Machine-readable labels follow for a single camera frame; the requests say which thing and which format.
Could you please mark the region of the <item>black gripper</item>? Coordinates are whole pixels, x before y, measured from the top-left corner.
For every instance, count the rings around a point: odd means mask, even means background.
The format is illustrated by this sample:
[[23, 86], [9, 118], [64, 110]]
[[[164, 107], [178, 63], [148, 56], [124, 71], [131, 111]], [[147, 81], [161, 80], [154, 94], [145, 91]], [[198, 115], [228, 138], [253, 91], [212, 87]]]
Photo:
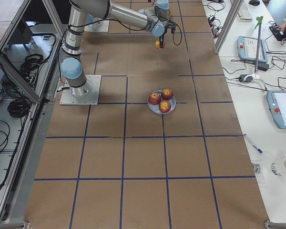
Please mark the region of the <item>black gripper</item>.
[[161, 21], [161, 23], [164, 26], [164, 32], [163, 35], [159, 37], [159, 49], [164, 48], [164, 36], [166, 35], [166, 33], [170, 31], [171, 34], [174, 34], [177, 27], [177, 24], [172, 20]]

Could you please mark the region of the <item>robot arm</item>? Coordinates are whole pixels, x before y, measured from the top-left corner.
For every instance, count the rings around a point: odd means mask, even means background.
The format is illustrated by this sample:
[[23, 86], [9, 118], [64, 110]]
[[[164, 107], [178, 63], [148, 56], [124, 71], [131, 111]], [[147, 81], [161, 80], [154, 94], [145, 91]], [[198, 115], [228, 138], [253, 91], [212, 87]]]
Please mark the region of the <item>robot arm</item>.
[[90, 32], [107, 32], [109, 29], [109, 21], [101, 21], [101, 18], [87, 15], [85, 31]]
[[99, 86], [93, 83], [96, 75], [84, 73], [81, 62], [81, 43], [85, 28], [97, 31], [106, 21], [114, 21], [132, 31], [148, 31], [158, 40], [159, 49], [164, 48], [164, 36], [168, 30], [175, 32], [177, 24], [169, 19], [169, 1], [157, 0], [153, 5], [138, 11], [110, 0], [72, 0], [69, 23], [62, 37], [60, 71], [66, 79], [67, 95], [76, 104], [87, 99], [97, 102], [93, 96]]

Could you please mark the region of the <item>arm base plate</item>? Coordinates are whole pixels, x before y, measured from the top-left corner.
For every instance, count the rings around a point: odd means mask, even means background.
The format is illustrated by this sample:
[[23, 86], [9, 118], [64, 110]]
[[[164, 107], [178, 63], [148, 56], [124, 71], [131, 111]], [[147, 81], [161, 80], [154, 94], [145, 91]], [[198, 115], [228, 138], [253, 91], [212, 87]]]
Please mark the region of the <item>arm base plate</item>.
[[101, 86], [101, 75], [86, 75], [86, 83], [78, 88], [66, 80], [61, 94], [60, 105], [97, 105]]
[[94, 33], [107, 33], [109, 29], [109, 21], [96, 22], [99, 20], [100, 18], [93, 18], [90, 22], [87, 22], [87, 23], [93, 22], [93, 24], [85, 26], [84, 31], [94, 32]]

